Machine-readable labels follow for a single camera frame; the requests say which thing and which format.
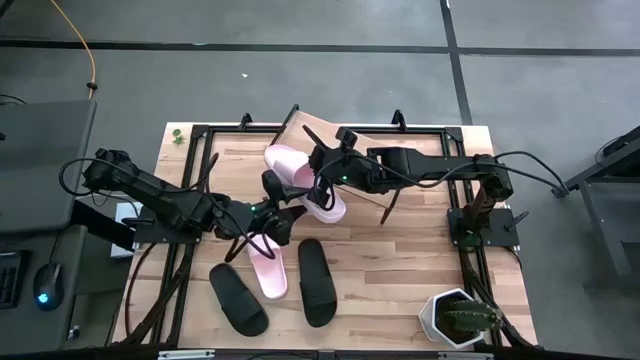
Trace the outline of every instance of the hexagonal white pot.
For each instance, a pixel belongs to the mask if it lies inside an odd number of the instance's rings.
[[[484,332],[480,332],[478,336],[474,337],[469,341],[465,341],[461,344],[457,344],[453,342],[453,340],[449,339],[444,333],[442,333],[442,331],[440,331],[436,327],[436,304],[438,302],[438,299],[454,293],[460,293],[460,295],[468,298],[469,300],[473,300],[473,298],[469,296],[469,294],[464,292],[464,290],[462,289],[449,290],[449,291],[443,292],[442,294],[438,294],[436,296],[432,296],[431,298],[429,298],[427,303],[422,308],[422,311],[420,311],[420,315],[418,315],[418,317],[420,318],[420,324],[422,325],[422,329],[424,330],[424,332],[427,334],[427,337],[431,341],[438,341],[441,343],[448,344],[449,346],[455,349],[460,349],[482,340],[484,338]]]

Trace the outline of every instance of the slipper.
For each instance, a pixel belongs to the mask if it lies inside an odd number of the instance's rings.
[[[287,293],[287,276],[284,273],[280,246],[266,234],[264,237],[267,239],[269,247],[276,256],[275,259],[271,260],[264,257],[264,255],[260,254],[253,246],[248,246],[247,252],[249,253],[249,259],[251,260],[251,264],[253,264],[253,270],[256,272],[264,296],[271,300],[276,300]],[[251,240],[253,240],[260,249],[268,252],[264,245],[262,234],[253,235]]]
[[[338,297],[322,245],[316,239],[306,239],[298,246],[300,291],[304,316],[313,327],[324,326],[333,319]]]
[[[264,161],[284,185],[313,188],[314,175],[309,166],[309,156],[302,151],[294,150],[285,145],[272,145],[265,150]],[[329,203],[331,203],[331,192],[327,190],[327,193],[329,194]],[[306,196],[299,199],[318,220],[332,224],[340,221],[347,211],[347,207],[340,195],[335,192],[335,196],[335,205],[331,211],[322,210],[318,204],[309,200]]]
[[[209,272],[209,281],[231,326],[244,336],[257,336],[269,327],[267,313],[228,264],[218,264]]]

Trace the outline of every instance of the concrete floor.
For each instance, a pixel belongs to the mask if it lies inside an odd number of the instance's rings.
[[[229,44],[446,46],[438,0],[60,1],[88,39]],[[459,46],[640,48],[632,0],[450,0]],[[74,40],[55,10],[17,1],[0,37]],[[99,103],[91,149],[129,151],[152,170],[169,121],[281,121],[294,103],[335,122],[461,124],[446,54],[94,52]],[[497,152],[528,150],[569,178],[603,143],[638,125],[640,57],[461,56],[473,123]],[[0,48],[0,92],[29,102],[86,96],[80,50]],[[529,161],[507,164],[544,174]],[[579,194],[556,200],[512,177],[522,262],[540,344],[637,357],[640,303],[587,295],[608,266]]]

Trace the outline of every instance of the computer mouse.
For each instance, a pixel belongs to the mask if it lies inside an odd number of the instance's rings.
[[[44,265],[33,279],[33,297],[42,311],[55,310],[64,298],[62,266],[57,263]]]

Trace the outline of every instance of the wooden table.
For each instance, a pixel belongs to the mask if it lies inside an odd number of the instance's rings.
[[[288,129],[294,129],[305,119],[315,121],[309,118],[312,117],[298,112]],[[193,123],[167,124],[156,176],[180,184],[188,144],[173,144],[171,133],[180,129],[185,139],[189,139],[192,126]],[[492,153],[487,127],[461,128],[467,154]],[[368,137],[382,144],[415,147],[426,154],[441,155],[440,142],[428,135]],[[228,194],[236,200],[259,201],[265,195],[260,180],[260,174],[267,169],[263,152],[272,138],[273,134],[216,134],[212,153],[219,152],[220,158],[212,172],[212,191]],[[295,134],[285,132],[281,142],[308,146],[302,144],[302,140],[292,141],[292,138],[296,139]],[[197,174],[194,171],[193,181]],[[403,190],[384,226],[379,225],[384,207],[371,199],[340,192],[348,207],[340,222],[323,224],[308,214],[296,222],[291,244],[283,248],[289,283],[289,291],[283,299],[268,300],[264,297],[246,253],[239,255],[231,264],[264,306],[270,319],[269,329],[254,338],[242,336],[231,328],[209,283],[209,270],[223,261],[230,242],[218,240],[212,233],[203,236],[203,241],[196,247],[191,270],[180,347],[445,349],[442,344],[427,339],[417,314],[430,296],[462,287],[460,262],[456,249],[450,244],[446,223],[445,213],[450,207],[446,185]],[[300,241],[309,237],[317,238],[323,244],[338,295],[336,317],[321,328],[307,324],[298,285],[297,247]],[[156,246],[142,265],[131,299],[133,327],[158,296],[166,252],[167,246]],[[141,251],[136,253],[133,265],[140,254]],[[502,248],[487,248],[486,257],[497,303],[520,333],[536,343],[517,261]],[[173,302],[165,317],[163,340],[170,327],[172,309]],[[123,313],[121,307],[114,341],[124,338]]]

